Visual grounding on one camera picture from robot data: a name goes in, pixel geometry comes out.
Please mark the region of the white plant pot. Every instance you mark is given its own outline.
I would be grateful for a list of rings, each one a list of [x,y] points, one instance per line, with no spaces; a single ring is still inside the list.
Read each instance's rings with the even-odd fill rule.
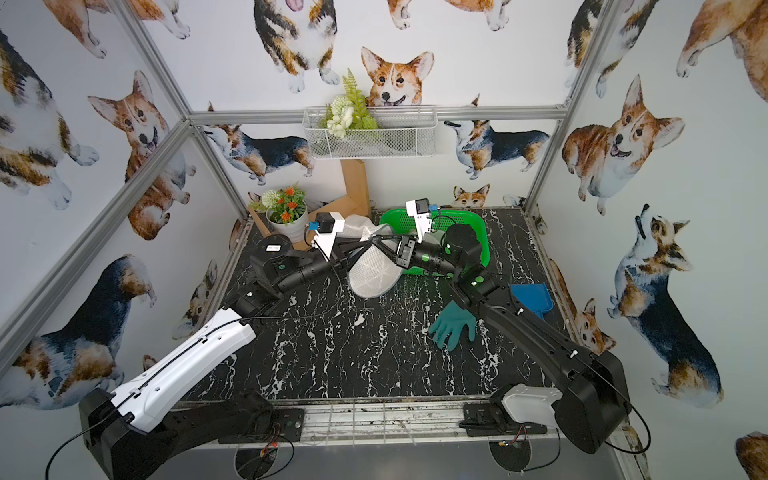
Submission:
[[[305,228],[308,225],[308,214],[305,207],[301,207],[299,211],[300,215],[297,219],[289,223],[283,223],[282,217],[273,210],[267,211],[267,219],[275,232],[285,235],[292,243],[300,243],[304,240]]]

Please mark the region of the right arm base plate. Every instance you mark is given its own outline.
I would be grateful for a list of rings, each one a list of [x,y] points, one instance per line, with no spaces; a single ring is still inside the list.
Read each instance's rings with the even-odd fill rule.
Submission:
[[[548,428],[544,425],[514,421],[500,406],[492,403],[466,403],[463,418],[458,426],[470,437],[512,435],[517,433],[543,435]]]

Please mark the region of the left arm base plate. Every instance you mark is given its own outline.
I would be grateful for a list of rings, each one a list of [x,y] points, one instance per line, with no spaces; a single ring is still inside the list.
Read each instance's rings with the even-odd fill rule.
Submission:
[[[301,439],[305,423],[304,409],[277,408],[269,415],[261,414],[254,427],[245,434],[225,436],[218,439],[219,444],[264,443],[285,438],[291,442]]]

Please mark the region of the teal rubber glove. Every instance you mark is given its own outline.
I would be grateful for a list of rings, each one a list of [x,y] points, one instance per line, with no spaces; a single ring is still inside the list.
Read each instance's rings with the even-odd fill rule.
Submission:
[[[477,334],[477,319],[455,301],[448,303],[428,329],[428,334],[438,349],[452,352],[467,331],[467,339],[473,342]]]

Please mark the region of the artificial flower plant in pot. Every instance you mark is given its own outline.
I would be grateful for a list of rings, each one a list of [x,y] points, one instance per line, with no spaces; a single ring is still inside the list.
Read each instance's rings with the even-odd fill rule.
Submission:
[[[279,225],[295,223],[307,213],[306,192],[297,184],[281,189],[266,190],[261,194],[250,193],[249,207],[265,213],[267,219]]]

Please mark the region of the artificial fern and white flowers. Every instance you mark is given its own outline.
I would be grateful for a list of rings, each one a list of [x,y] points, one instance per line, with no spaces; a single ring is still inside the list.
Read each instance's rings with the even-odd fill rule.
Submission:
[[[342,83],[344,93],[326,106],[319,127],[338,139],[347,138],[352,131],[377,130],[378,124],[368,109],[367,99],[350,69],[342,77]]]

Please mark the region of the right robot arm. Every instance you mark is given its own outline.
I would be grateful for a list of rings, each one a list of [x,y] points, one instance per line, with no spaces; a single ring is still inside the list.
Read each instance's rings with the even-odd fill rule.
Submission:
[[[370,242],[400,267],[449,275],[456,304],[522,348],[561,392],[554,421],[580,450],[596,453],[628,418],[631,402],[621,361],[609,351],[594,354],[525,307],[509,283],[481,263],[483,246],[471,226],[450,226],[441,244],[378,234]]]

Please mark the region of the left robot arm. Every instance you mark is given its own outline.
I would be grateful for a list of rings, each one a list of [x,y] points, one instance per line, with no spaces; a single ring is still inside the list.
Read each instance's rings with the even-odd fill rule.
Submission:
[[[238,436],[266,435],[273,406],[261,395],[188,410],[177,402],[227,357],[256,338],[256,327],[298,287],[327,277],[360,239],[319,233],[308,251],[283,235],[261,239],[251,256],[253,282],[196,334],[157,364],[108,393],[97,389],[79,404],[83,441],[110,479],[147,479],[171,458],[200,445]]]

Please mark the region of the wooden shelf stand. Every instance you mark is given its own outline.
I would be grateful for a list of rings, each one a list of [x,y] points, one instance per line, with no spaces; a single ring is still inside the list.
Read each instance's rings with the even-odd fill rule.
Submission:
[[[304,223],[308,224],[310,221],[314,221],[318,212],[337,212],[345,218],[353,214],[370,217],[371,207],[364,162],[359,159],[349,159],[341,160],[340,165],[346,194],[323,206],[318,206],[319,203],[310,201]],[[276,227],[270,226],[266,213],[259,213],[251,206],[248,206],[247,209],[262,236],[268,237],[277,233]],[[309,250],[311,245],[304,240],[303,233],[300,237],[297,242],[293,243],[293,247],[302,251]]]

